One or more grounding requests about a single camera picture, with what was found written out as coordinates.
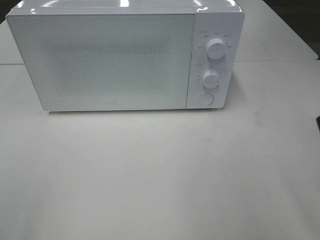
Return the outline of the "white microwave oven body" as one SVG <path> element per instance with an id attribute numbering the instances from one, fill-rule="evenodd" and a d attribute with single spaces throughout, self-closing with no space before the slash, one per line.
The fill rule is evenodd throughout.
<path id="1" fill-rule="evenodd" d="M 12 33 L 8 22 L 11 16 L 84 15 L 193 15 L 186 106 L 166 109 L 61 111 L 179 110 L 224 107 L 245 19 L 245 13 L 237 2 L 233 0 L 23 0 L 6 15 L 6 21 Z M 205 43 L 214 36 L 222 37 L 226 41 L 225 55 L 215 60 L 207 56 L 205 49 Z M 216 71 L 220 74 L 220 83 L 216 88 L 203 87 L 202 75 L 206 71 Z M 212 105 L 205 106 L 199 103 L 199 97 L 203 94 L 213 95 Z"/>

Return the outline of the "white round knob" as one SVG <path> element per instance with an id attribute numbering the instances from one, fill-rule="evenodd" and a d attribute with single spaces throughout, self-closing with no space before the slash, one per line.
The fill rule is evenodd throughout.
<path id="1" fill-rule="evenodd" d="M 202 85 L 206 89 L 214 89 L 220 84 L 221 76 L 217 71 L 208 70 L 201 76 Z"/>
<path id="2" fill-rule="evenodd" d="M 227 42 L 220 36 L 214 36 L 205 43 L 207 56 L 212 60 L 222 58 L 226 54 Z"/>

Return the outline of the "white round door button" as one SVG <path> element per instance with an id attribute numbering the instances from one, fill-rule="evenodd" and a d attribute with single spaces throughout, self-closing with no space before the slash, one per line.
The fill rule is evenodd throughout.
<path id="1" fill-rule="evenodd" d="M 205 93 L 199 97 L 198 102 L 204 106 L 211 106 L 214 102 L 214 97 L 210 93 Z"/>

